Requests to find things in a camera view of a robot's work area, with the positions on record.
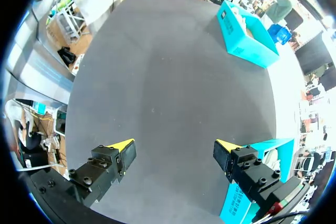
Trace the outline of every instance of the wire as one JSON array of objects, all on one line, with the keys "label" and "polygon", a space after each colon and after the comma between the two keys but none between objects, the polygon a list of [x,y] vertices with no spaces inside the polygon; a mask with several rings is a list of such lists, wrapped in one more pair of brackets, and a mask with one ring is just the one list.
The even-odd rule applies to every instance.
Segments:
[{"label": "wire", "polygon": [[262,222],[261,224],[269,224],[269,223],[273,223],[276,222],[278,220],[282,220],[282,219],[286,219],[287,217],[291,217],[291,216],[295,216],[295,215],[308,215],[308,212],[305,211],[300,211],[300,212],[290,212],[289,214],[285,214],[285,215],[280,215],[277,217],[274,217],[270,220],[267,220],[265,222]]},{"label": "wire", "polygon": [[27,112],[29,112],[29,114],[31,114],[32,116],[34,116],[34,117],[36,117],[36,118],[38,118],[38,119],[40,119],[40,120],[49,120],[49,121],[53,121],[53,120],[50,119],[50,118],[40,118],[40,117],[36,116],[35,114],[33,114],[33,113],[31,112],[31,110],[30,110],[29,107],[23,106],[21,103],[15,101],[14,99],[13,99],[13,101],[16,102],[17,104],[19,104],[24,110],[26,110],[26,111],[28,110]]}]

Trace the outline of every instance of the dark gray mat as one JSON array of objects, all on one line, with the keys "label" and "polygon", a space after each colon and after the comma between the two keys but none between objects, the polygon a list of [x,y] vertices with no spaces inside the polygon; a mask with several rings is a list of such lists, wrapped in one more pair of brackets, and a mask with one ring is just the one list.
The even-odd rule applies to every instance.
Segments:
[{"label": "dark gray mat", "polygon": [[222,223],[227,180],[214,141],[275,136],[268,72],[227,54],[218,8],[125,0],[94,38],[68,107],[68,166],[129,138],[138,154],[95,211],[128,223]]}]

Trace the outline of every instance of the teal cardboard box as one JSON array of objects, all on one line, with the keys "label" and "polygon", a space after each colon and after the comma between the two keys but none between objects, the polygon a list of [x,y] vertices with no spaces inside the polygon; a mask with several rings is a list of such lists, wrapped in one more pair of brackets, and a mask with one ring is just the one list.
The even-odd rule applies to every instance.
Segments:
[{"label": "teal cardboard box", "polygon": [[[293,138],[272,139],[251,144],[251,147],[258,151],[258,157],[263,162],[268,151],[277,149],[281,170],[280,181],[285,183],[289,179],[294,149]],[[250,224],[258,210],[259,206],[256,203],[251,203],[238,184],[229,184],[219,216],[225,224]]]},{"label": "teal cardboard box", "polygon": [[[244,32],[232,12],[232,7],[238,8],[239,14],[245,18],[246,27],[254,38]],[[217,19],[229,54],[248,60],[262,68],[267,68],[279,60],[278,50],[270,34],[256,15],[224,0],[217,13]]]}]

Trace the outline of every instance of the bolt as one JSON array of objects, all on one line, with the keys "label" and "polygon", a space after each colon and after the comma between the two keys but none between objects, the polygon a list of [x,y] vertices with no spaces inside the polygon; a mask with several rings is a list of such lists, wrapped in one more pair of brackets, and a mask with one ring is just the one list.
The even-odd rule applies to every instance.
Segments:
[{"label": "bolt", "polygon": [[72,177],[72,176],[75,176],[76,175],[76,170],[75,169],[70,169],[69,170],[69,176]]},{"label": "bolt", "polygon": [[255,165],[260,165],[262,163],[261,158],[257,158],[256,161],[254,162]]},{"label": "bolt", "polygon": [[266,184],[266,182],[267,182],[267,179],[265,179],[265,178],[260,178],[260,179],[258,180],[258,184],[259,184],[259,186],[263,186],[264,184]]},{"label": "bolt", "polygon": [[56,183],[55,183],[55,181],[53,181],[53,180],[49,180],[49,181],[48,181],[48,186],[49,186],[49,187],[54,187],[55,184],[56,184]]},{"label": "bolt", "polygon": [[46,192],[46,188],[41,186],[38,191],[41,193],[41,194],[44,194]]},{"label": "bolt", "polygon": [[249,162],[245,162],[243,164],[243,169],[246,170],[246,169],[249,169],[250,168],[250,163]]},{"label": "bolt", "polygon": [[273,172],[273,175],[272,175],[272,177],[273,178],[278,178],[279,176],[280,176],[280,170],[275,170],[274,172]]},{"label": "bolt", "polygon": [[84,177],[83,178],[83,182],[84,184],[86,184],[87,186],[90,186],[92,184],[92,179],[89,177]]},{"label": "bolt", "polygon": [[106,163],[106,162],[100,162],[99,165],[101,165],[101,166],[104,167],[104,168],[107,167],[107,163]]}]

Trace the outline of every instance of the chair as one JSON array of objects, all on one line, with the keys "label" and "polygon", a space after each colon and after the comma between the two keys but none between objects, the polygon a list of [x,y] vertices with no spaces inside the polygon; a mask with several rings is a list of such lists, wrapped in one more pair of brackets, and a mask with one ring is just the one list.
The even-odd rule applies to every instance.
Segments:
[{"label": "chair", "polygon": [[[313,163],[314,163],[314,157],[297,157],[296,158],[296,162],[295,162],[295,167],[297,166],[298,164],[298,160],[300,161],[303,160],[303,162],[301,163],[301,165],[299,165],[298,168],[294,168],[293,170],[300,170],[302,172],[310,172],[312,167],[313,167]],[[303,167],[305,165],[306,162],[309,162],[309,165],[308,165],[308,169],[305,170]]]}]

